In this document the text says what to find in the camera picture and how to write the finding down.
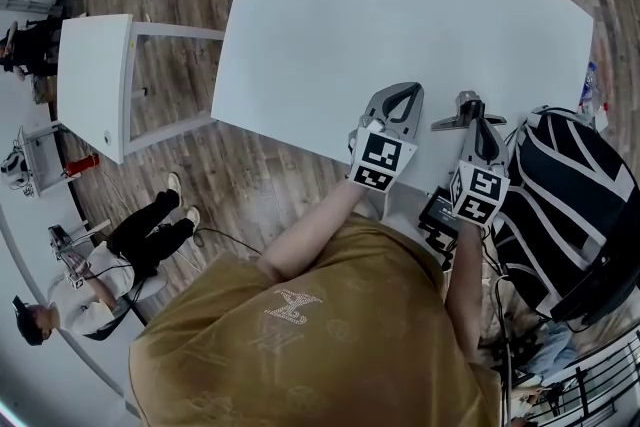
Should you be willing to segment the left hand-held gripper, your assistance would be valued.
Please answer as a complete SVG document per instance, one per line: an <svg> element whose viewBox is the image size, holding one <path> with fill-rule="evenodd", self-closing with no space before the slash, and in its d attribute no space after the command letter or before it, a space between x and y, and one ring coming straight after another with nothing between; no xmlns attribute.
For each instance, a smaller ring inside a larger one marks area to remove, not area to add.
<svg viewBox="0 0 640 427"><path fill-rule="evenodd" d="M418 146L416 134L424 103L418 82L403 82L376 92L349 134L351 164L347 179L388 193Z"/></svg>

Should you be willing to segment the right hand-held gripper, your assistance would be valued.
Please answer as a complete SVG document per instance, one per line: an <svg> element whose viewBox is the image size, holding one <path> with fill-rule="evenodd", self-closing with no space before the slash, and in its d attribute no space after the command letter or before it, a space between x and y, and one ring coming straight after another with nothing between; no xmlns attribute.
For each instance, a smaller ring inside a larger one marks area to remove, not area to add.
<svg viewBox="0 0 640 427"><path fill-rule="evenodd" d="M500 133L486 118L471 120L449 185L455 217L481 228L491 225L510 184L507 162Z"/></svg>

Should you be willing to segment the person's left forearm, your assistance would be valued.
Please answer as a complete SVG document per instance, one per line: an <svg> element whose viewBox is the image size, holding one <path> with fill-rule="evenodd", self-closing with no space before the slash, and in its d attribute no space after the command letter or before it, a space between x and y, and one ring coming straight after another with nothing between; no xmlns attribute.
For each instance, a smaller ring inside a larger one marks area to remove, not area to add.
<svg viewBox="0 0 640 427"><path fill-rule="evenodd" d="M365 194L364 187L341 181L261 253L257 267L275 282L299 276L315 261Z"/></svg>

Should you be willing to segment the person's right forearm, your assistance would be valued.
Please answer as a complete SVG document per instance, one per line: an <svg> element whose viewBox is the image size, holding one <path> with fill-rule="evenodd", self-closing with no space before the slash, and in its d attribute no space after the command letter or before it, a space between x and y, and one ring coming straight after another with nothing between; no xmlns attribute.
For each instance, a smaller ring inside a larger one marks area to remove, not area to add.
<svg viewBox="0 0 640 427"><path fill-rule="evenodd" d="M478 226L458 220L456 254L445 308L456 341L469 362L478 361L482 314L482 234Z"/></svg>

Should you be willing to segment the flat black device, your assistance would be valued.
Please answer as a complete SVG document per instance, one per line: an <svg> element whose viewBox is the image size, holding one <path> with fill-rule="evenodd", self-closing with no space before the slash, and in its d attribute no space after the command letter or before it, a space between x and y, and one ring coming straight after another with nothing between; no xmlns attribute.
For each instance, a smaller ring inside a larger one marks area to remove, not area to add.
<svg viewBox="0 0 640 427"><path fill-rule="evenodd" d="M452 213L450 192L438 187L429 197L419 215L419 221L428 228L453 236L457 233L458 222Z"/></svg>

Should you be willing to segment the black and white backpack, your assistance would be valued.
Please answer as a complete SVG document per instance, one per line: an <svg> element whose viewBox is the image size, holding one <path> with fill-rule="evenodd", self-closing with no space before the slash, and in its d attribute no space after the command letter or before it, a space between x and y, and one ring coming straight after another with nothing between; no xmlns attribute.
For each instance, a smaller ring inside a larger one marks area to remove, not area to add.
<svg viewBox="0 0 640 427"><path fill-rule="evenodd" d="M498 261L539 316L590 326L640 287L640 186L579 116L532 112L516 132L493 233Z"/></svg>

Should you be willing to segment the black and white patterned card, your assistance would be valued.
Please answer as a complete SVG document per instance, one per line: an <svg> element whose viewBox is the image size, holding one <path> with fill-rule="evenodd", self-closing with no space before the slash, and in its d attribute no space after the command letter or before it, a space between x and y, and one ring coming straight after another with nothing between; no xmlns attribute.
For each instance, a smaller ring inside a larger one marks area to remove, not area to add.
<svg viewBox="0 0 640 427"><path fill-rule="evenodd" d="M449 271L457 244L457 232L437 225L430 226L423 221L419 222L418 227L424 235L427 246L438 255L442 270Z"/></svg>

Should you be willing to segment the clear plastic bottle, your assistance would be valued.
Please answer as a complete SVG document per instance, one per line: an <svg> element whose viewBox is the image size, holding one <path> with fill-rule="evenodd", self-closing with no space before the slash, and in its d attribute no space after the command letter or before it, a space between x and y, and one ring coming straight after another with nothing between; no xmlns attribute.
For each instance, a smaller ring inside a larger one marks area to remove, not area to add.
<svg viewBox="0 0 640 427"><path fill-rule="evenodd" d="M584 85L578 112L587 119L591 119L600 111L606 112L607 109L607 103L603 99L601 91L594 85Z"/></svg>

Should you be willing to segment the person's blue jeans leg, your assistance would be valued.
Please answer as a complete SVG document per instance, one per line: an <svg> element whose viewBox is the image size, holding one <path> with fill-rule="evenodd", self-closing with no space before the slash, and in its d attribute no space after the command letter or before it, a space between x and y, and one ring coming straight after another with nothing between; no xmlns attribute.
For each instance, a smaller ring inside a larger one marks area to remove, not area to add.
<svg viewBox="0 0 640 427"><path fill-rule="evenodd" d="M578 357L572 336L566 323L548 323L540 349L519 370L539 377L542 382L564 370Z"/></svg>

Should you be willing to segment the person's mustard shirt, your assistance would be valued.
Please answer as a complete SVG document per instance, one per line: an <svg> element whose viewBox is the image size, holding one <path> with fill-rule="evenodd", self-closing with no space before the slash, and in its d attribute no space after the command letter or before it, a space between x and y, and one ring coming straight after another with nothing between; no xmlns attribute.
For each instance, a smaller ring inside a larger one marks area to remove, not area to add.
<svg viewBox="0 0 640 427"><path fill-rule="evenodd" d="M423 247L351 217L287 281L218 257L130 347L144 427L498 427Z"/></svg>

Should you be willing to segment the black metal railing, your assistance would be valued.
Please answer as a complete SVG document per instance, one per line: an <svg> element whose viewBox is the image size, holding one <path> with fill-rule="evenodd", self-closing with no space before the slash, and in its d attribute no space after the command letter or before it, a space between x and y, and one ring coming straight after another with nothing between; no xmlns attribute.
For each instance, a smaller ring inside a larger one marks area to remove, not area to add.
<svg viewBox="0 0 640 427"><path fill-rule="evenodd" d="M512 398L503 427L640 427L640 325Z"/></svg>

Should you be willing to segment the small white table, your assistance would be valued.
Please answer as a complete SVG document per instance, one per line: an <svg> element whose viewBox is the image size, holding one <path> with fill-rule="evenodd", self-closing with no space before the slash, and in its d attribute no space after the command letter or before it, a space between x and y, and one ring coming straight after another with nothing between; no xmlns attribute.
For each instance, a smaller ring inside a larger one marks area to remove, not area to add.
<svg viewBox="0 0 640 427"><path fill-rule="evenodd" d="M137 22L130 14L89 16L63 22L57 74L58 121L116 164L132 153L215 122L206 112L131 136L139 37L223 41L220 30Z"/></svg>

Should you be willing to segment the red cylinder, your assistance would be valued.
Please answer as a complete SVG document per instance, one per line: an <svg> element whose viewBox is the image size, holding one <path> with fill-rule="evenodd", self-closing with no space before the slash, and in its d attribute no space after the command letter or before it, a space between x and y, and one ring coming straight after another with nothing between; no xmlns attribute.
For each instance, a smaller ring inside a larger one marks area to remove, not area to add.
<svg viewBox="0 0 640 427"><path fill-rule="evenodd" d="M91 153L78 160L70 161L64 166L64 174L67 177L75 177L83 172L100 165L100 157L96 153Z"/></svg>

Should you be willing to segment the white equipment rack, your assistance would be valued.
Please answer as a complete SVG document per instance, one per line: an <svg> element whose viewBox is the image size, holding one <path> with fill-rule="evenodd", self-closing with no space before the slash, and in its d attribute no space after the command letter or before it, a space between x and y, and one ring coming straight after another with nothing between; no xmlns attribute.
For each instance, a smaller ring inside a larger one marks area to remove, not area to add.
<svg viewBox="0 0 640 427"><path fill-rule="evenodd" d="M20 127L17 146L24 155L29 175L28 183L21 188L24 196L40 198L74 180L65 173L56 145L56 136L62 128L58 121L31 131Z"/></svg>

